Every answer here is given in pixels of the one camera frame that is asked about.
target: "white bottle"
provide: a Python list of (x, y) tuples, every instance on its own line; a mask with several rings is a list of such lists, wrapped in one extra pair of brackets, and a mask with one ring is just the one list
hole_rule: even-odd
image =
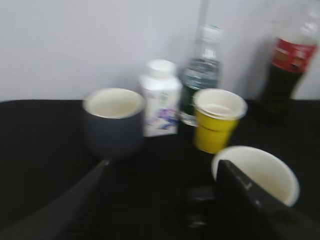
[(182, 84), (176, 76), (174, 63), (151, 60), (146, 73), (140, 76), (142, 94), (146, 100), (144, 136), (176, 134)]

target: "yellow cup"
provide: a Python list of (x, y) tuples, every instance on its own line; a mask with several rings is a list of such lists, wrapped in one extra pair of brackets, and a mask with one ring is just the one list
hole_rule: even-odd
[(198, 91), (194, 97), (197, 128), (195, 145), (201, 151), (221, 151), (247, 112), (246, 102), (238, 95), (216, 88)]

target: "cup rim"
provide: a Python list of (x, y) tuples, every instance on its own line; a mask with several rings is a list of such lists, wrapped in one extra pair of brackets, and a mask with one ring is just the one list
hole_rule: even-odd
[[(138, 98), (138, 103), (137, 103), (138, 107), (134, 111), (130, 111), (128, 113), (121, 114), (121, 115), (115, 115), (115, 116), (105, 116), (105, 115), (96, 114), (94, 111), (92, 111), (92, 109), (90, 109), (89, 102), (94, 97), (96, 97), (96, 96), (98, 96), (100, 94), (106, 93), (106, 92), (113, 92), (113, 91), (127, 92), (127, 93), (134, 94)], [(129, 89), (118, 88), (118, 87), (103, 88), (103, 89), (99, 89), (99, 90), (93, 91), (93, 92), (89, 93), (84, 98), (84, 100), (82, 101), (82, 107), (88, 114), (91, 114), (91, 115), (99, 117), (99, 118), (104, 118), (104, 119), (126, 119), (126, 118), (130, 118), (130, 117), (140, 113), (145, 108), (145, 105), (146, 105), (146, 101), (139, 93), (137, 93), (135, 91), (132, 91), (132, 90), (129, 90)]]
[(298, 181), (295, 173), (291, 170), (291, 168), (287, 164), (285, 164), (278, 157), (272, 155), (271, 153), (269, 153), (267, 151), (261, 150), (259, 148), (255, 148), (255, 147), (251, 147), (251, 146), (239, 145), (239, 146), (226, 147), (225, 149), (223, 149), (220, 152), (218, 152), (213, 157), (212, 162), (211, 162), (211, 173), (212, 173), (212, 176), (213, 176), (214, 180), (217, 179), (218, 164), (219, 164), (219, 161), (221, 160), (221, 156), (223, 154), (225, 154), (226, 152), (228, 152), (230, 150), (234, 150), (234, 149), (254, 150), (254, 151), (260, 152), (262, 154), (268, 155), (274, 161), (276, 161), (278, 164), (280, 164), (285, 169), (285, 171), (288, 173), (290, 181), (292, 183), (290, 195), (288, 195), (288, 197), (283, 201), (283, 204), (287, 205), (288, 207), (292, 207), (297, 202), (297, 200), (299, 198), (299, 195), (300, 195), (300, 185), (299, 185), (299, 181)]
[[(201, 108), (199, 106), (199, 104), (197, 104), (197, 99), (199, 97), (200, 94), (203, 94), (205, 92), (223, 92), (232, 96), (235, 96), (238, 98), (238, 100), (242, 103), (243, 109), (240, 109), (239, 111), (235, 111), (233, 113), (229, 113), (229, 114), (214, 114), (212, 112), (206, 111), (203, 108)], [(194, 103), (194, 108), (196, 110), (198, 110), (200, 113), (210, 117), (210, 118), (215, 118), (215, 119), (220, 119), (220, 120), (236, 120), (236, 119), (241, 119), (244, 115), (246, 115), (247, 110), (248, 110), (248, 104), (246, 103), (246, 101), (240, 97), (239, 95), (231, 92), (231, 91), (227, 91), (224, 89), (220, 89), (220, 88), (206, 88), (206, 89), (201, 89), (199, 91), (197, 91), (194, 96), (193, 96), (193, 103)]]

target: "paper cup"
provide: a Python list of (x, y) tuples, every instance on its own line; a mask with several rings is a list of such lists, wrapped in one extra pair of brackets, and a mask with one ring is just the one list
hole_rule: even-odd
[(216, 154), (246, 114), (247, 104), (240, 96), (217, 88), (198, 91), (193, 101), (197, 118), (195, 145), (201, 151)]
[(231, 146), (212, 160), (212, 175), (217, 179), (220, 160), (229, 160), (265, 191), (291, 207), (298, 200), (300, 187), (293, 171), (272, 154), (249, 146)]

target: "cola bottle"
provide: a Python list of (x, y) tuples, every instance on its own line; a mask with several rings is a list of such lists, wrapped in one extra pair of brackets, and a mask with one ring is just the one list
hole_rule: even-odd
[(318, 48), (319, 19), (320, 0), (310, 0), (278, 35), (266, 85), (257, 102), (260, 119), (273, 122), (286, 119), (292, 93)]

